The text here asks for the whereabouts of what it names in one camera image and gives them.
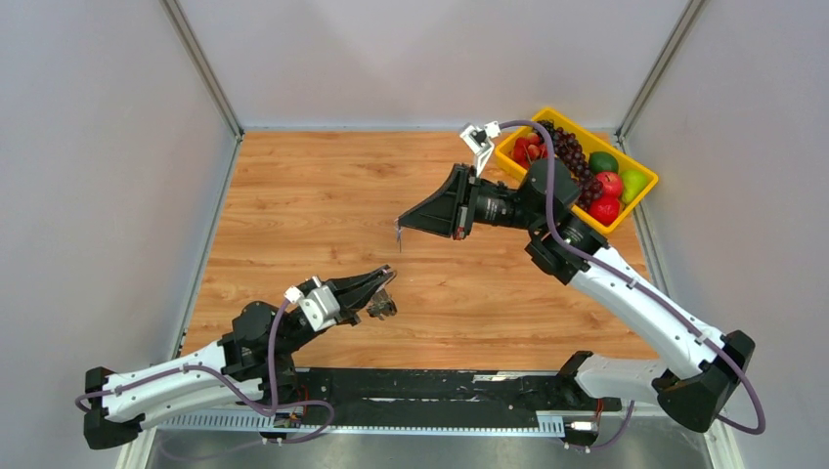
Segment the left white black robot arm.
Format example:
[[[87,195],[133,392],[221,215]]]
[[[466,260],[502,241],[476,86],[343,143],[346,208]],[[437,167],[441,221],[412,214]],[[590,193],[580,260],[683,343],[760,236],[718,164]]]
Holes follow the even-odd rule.
[[[284,428],[298,427],[311,406],[332,411],[311,399],[292,356],[333,327],[357,325],[361,312],[395,316],[387,286],[396,276],[383,265],[353,277],[311,277],[290,287],[280,305],[248,303],[230,332],[188,355],[122,373],[87,370],[75,400],[87,446],[117,448],[173,417],[220,405],[245,405]]]

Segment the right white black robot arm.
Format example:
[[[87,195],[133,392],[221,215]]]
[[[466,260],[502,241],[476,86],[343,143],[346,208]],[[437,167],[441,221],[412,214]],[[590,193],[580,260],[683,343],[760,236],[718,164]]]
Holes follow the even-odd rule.
[[[558,160],[533,163],[514,189],[458,163],[435,193],[398,217],[397,226],[453,240],[466,238],[477,224],[526,231],[526,252],[541,272],[601,304],[656,353],[652,361],[575,353],[557,383],[562,402],[575,408],[599,398],[647,403],[688,430],[708,431],[744,384],[754,340],[693,317],[639,275],[573,213],[578,193]]]

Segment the metal keyring with keys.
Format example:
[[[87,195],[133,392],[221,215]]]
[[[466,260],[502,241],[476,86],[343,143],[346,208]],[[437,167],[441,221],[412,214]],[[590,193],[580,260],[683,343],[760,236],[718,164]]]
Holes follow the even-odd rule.
[[[387,270],[383,273],[382,280],[366,307],[366,311],[370,317],[385,320],[386,318],[391,318],[397,315],[397,305],[391,294],[387,291],[387,285],[392,282],[396,276],[397,273],[392,270]]]

